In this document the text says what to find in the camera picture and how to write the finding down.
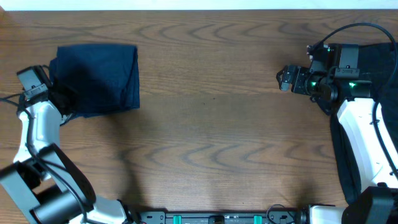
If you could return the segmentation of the dark blue shorts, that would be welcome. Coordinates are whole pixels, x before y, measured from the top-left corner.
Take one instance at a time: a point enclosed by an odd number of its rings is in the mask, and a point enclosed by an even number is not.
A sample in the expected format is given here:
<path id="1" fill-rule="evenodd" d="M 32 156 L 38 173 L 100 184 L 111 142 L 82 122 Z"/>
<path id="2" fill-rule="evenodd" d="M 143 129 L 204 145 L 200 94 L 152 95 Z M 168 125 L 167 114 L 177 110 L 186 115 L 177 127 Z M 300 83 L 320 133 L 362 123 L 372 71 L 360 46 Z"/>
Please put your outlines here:
<path id="1" fill-rule="evenodd" d="M 50 79 L 76 93 L 69 120 L 140 108 L 138 51 L 129 44 L 61 46 Z"/>

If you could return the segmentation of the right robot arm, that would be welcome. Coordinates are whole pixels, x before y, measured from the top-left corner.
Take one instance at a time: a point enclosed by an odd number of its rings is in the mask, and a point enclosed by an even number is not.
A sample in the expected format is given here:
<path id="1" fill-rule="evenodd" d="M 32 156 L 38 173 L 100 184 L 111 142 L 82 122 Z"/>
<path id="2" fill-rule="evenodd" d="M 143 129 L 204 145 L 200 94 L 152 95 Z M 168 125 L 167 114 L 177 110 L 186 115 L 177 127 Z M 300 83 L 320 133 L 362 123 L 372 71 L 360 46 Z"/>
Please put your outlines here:
<path id="1" fill-rule="evenodd" d="M 313 204 L 296 223 L 397 223 L 397 149 L 373 98 L 374 83 L 355 65 L 287 65 L 276 75 L 282 91 L 310 96 L 331 115 L 340 184 L 348 206 Z"/>

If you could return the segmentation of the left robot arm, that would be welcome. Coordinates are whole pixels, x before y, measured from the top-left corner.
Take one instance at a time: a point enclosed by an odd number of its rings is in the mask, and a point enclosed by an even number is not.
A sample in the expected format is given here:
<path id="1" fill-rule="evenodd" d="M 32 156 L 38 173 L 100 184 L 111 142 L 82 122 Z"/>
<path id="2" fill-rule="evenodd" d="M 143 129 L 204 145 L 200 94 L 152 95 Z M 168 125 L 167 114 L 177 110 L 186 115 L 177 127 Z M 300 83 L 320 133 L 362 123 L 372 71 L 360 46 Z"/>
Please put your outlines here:
<path id="1" fill-rule="evenodd" d="M 74 93 L 33 84 L 19 95 L 21 143 L 1 185 L 29 223 L 139 223 L 120 200 L 97 196 L 89 180 L 60 149 L 60 127 L 74 115 Z"/>

